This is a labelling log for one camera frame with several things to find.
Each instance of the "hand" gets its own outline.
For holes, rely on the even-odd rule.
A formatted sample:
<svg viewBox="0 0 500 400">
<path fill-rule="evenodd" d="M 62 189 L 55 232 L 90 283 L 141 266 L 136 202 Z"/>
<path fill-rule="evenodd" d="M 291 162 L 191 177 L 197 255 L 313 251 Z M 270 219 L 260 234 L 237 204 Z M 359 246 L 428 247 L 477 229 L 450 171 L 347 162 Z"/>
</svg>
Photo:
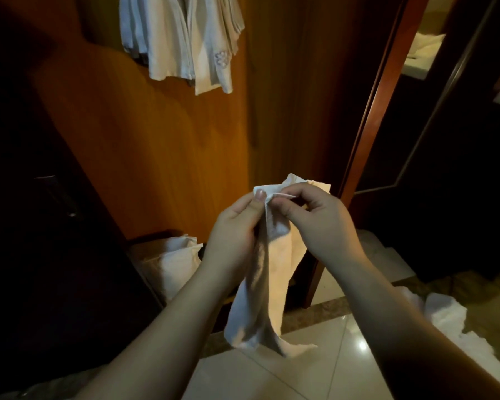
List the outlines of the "hand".
<svg viewBox="0 0 500 400">
<path fill-rule="evenodd" d="M 326 267 L 366 259 L 347 208 L 339 199 L 307 182 L 283 188 L 282 194 L 301 197 L 308 210 L 285 198 L 273 198 L 278 209 L 300 230 L 307 249 Z"/>
<path fill-rule="evenodd" d="M 250 192 L 239 198 L 219 215 L 209 236 L 203 262 L 220 278 L 226 277 L 230 289 L 244 278 L 255 244 L 254 227 L 265 212 L 266 197 L 260 189 L 255 196 Z"/>
</svg>

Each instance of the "person's left arm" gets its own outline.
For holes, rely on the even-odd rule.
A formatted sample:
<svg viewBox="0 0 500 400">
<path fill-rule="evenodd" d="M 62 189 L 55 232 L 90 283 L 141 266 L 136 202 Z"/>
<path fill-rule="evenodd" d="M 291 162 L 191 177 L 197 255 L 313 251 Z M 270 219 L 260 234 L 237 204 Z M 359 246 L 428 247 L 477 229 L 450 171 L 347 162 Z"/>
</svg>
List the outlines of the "person's left arm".
<svg viewBox="0 0 500 400">
<path fill-rule="evenodd" d="M 76 399 L 181 398 L 224 299 L 244 277 L 265 197 L 249 193 L 219 215 L 196 273 Z"/>
</svg>

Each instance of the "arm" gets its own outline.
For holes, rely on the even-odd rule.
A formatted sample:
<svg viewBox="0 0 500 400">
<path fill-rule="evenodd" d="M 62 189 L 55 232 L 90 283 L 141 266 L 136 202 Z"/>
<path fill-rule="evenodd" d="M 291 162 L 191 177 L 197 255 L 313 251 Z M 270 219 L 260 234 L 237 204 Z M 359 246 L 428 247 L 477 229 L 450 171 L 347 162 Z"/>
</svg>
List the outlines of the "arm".
<svg viewBox="0 0 500 400">
<path fill-rule="evenodd" d="M 265 197 L 244 195 L 219 215 L 196 273 L 78 400 L 181 398 L 224 299 L 243 279 Z"/>
<path fill-rule="evenodd" d="M 496 398 L 500 383 L 450 342 L 367 259 L 341 201 L 306 183 L 282 190 L 271 204 L 300 230 L 308 250 L 343 289 L 352 313 L 396 399 Z"/>
</svg>

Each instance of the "forearm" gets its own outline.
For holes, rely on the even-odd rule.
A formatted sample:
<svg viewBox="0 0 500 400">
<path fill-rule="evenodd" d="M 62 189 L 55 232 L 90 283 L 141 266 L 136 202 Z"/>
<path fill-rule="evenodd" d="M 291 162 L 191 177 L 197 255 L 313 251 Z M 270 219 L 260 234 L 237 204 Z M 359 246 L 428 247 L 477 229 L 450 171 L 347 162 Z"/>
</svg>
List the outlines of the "forearm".
<svg viewBox="0 0 500 400">
<path fill-rule="evenodd" d="M 179 399 L 230 288 L 202 263 L 174 300 L 77 399 Z"/>
<path fill-rule="evenodd" d="M 368 259 L 328 267 L 396 399 L 500 398 L 500 384 L 428 323 Z"/>
</svg>

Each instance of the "fingernail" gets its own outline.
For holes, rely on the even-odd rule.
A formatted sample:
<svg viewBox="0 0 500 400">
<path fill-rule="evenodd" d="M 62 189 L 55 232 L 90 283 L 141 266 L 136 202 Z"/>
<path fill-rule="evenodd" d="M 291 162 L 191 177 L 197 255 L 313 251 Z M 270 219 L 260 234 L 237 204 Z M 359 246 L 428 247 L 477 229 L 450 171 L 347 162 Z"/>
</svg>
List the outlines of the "fingernail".
<svg viewBox="0 0 500 400">
<path fill-rule="evenodd" d="M 254 198 L 256 201 L 265 202 L 265 199 L 267 198 L 267 193 L 262 189 L 258 189 L 254 195 Z"/>
</svg>

